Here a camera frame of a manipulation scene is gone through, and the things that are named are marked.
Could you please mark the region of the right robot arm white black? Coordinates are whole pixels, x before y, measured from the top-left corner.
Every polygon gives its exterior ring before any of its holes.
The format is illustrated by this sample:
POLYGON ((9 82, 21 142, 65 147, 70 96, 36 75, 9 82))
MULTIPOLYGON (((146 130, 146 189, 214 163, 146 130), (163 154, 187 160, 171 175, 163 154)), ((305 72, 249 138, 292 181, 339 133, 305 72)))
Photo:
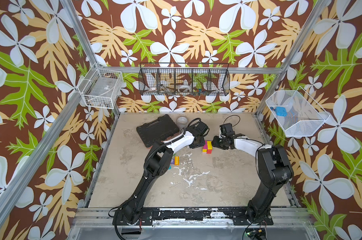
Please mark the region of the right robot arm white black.
POLYGON ((294 175, 285 148, 236 134, 231 123, 220 125, 220 135, 214 137, 212 146, 222 150, 241 150, 255 157, 256 171, 261 182, 255 196, 248 203, 246 218, 252 224, 266 220, 278 191, 294 175))

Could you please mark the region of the magenta wood block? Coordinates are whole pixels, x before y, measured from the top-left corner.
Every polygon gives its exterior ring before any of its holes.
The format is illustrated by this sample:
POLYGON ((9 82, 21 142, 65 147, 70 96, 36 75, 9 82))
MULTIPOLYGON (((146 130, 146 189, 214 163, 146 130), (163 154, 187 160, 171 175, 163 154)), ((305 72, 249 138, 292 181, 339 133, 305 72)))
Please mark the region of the magenta wood block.
POLYGON ((205 144, 204 144, 204 146, 203 146, 203 149, 208 150, 207 141, 205 141, 205 144))

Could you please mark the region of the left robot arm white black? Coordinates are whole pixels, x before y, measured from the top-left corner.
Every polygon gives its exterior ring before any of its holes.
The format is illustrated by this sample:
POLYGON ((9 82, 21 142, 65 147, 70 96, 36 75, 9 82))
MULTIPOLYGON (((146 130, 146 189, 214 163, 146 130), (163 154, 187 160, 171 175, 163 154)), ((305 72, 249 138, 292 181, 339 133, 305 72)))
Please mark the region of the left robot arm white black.
POLYGON ((171 163, 173 155, 179 150, 189 147, 200 148, 205 145, 205 136, 209 127, 201 118, 193 119, 183 132, 168 141, 156 141, 144 160, 143 175, 131 197, 119 207, 114 208, 113 225, 136 224, 140 218, 145 199, 155 181, 164 175, 171 163))

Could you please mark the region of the orange wood block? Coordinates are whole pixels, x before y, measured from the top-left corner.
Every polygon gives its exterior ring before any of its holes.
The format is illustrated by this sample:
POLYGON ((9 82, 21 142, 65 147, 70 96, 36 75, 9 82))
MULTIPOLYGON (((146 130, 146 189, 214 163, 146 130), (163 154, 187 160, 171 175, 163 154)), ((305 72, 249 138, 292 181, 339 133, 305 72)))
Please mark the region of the orange wood block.
POLYGON ((179 166, 179 156, 174 157, 174 165, 179 166))

